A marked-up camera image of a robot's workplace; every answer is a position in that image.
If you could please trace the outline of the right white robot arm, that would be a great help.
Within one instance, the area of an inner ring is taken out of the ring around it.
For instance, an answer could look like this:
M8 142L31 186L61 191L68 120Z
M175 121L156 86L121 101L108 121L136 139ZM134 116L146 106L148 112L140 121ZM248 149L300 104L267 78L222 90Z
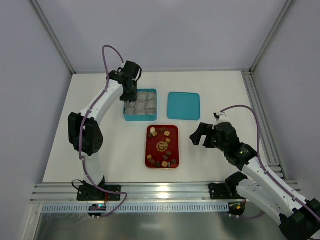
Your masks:
M277 223L287 240L308 240L320 230L320 202L308 200L260 161L258 153L240 141L231 123L201 122L189 138L197 146L202 136L205 148L220 150L238 169L225 180L230 195L255 204Z

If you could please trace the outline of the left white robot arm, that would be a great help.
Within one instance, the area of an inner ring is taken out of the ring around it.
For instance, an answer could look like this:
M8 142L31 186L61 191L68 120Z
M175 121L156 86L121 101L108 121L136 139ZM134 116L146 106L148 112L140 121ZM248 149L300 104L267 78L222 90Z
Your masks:
M126 61L121 68L107 74L106 84L88 106L68 116L68 140L82 162L84 181L98 190L102 190L100 184L105 180L99 158L104 142L100 124L116 101L137 101L137 85L141 76L142 68L135 62Z

